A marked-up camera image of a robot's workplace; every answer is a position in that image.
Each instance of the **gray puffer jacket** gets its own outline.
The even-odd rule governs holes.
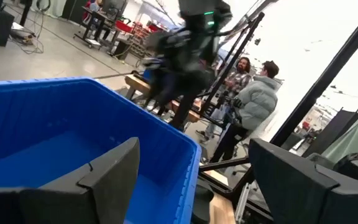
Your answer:
[[[274,111],[277,105],[276,92],[279,84],[269,78],[254,76],[236,98],[242,102],[241,108],[236,108],[236,113],[241,116],[241,123],[249,131],[255,130]]]

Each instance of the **plaid shirt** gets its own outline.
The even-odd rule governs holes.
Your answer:
[[[238,94],[244,87],[248,85],[253,80],[252,75],[248,73],[238,73],[232,72],[227,78],[226,81],[232,83],[232,86],[228,86],[229,90],[233,94]]]

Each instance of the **gray floor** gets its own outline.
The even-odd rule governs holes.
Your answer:
[[[16,17],[18,22],[22,12],[19,7],[6,7],[5,10]],[[40,30],[42,16],[29,12],[26,27],[36,33]],[[53,19],[44,16],[44,24],[40,41],[44,45],[43,54],[26,54],[13,42],[8,42],[6,47],[0,47],[0,80],[24,80],[32,78],[58,78],[58,77],[101,77],[117,75],[113,78],[99,79],[107,87],[118,90],[124,87],[124,76],[136,68],[131,66],[136,63],[136,58],[129,57],[124,64],[105,53],[105,50],[90,49],[84,42],[73,38],[73,34],[80,28],[71,22]],[[200,121],[190,125],[186,134],[194,140],[198,140],[195,130],[205,129],[207,123]],[[205,146],[208,156],[211,157],[216,141],[214,138]],[[240,149],[237,157],[244,157],[245,151]],[[243,173],[232,175],[233,170],[244,170],[243,167],[231,167],[225,171],[229,177],[229,185],[233,187],[242,177]]]

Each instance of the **workbench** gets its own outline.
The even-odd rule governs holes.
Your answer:
[[[205,173],[228,185],[227,178],[222,174],[214,170],[206,171]],[[231,201],[219,194],[215,194],[214,198],[209,203],[209,215],[209,224],[236,224]]]
[[[131,100],[135,94],[135,91],[139,91],[142,94],[146,94],[150,90],[149,84],[144,82],[143,80],[136,78],[133,75],[127,75],[125,77],[125,83],[129,85],[129,90],[127,92],[126,98],[128,100]],[[198,103],[195,103],[195,106],[197,108],[201,108],[201,101]],[[176,112],[176,110],[179,108],[179,102],[176,100],[173,100],[172,103],[169,103],[167,106],[168,109],[172,110],[173,112]],[[191,123],[195,123],[200,119],[200,115],[198,113],[195,113],[194,111],[189,111],[189,116],[187,117],[187,121]]]

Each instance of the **white curtain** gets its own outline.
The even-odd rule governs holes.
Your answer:
[[[50,8],[48,9],[46,15],[50,17],[60,17],[63,14],[63,9],[65,7],[66,0],[50,0]],[[40,7],[46,8],[48,6],[48,0],[41,0]],[[38,10],[37,0],[34,0],[32,3],[32,8]]]

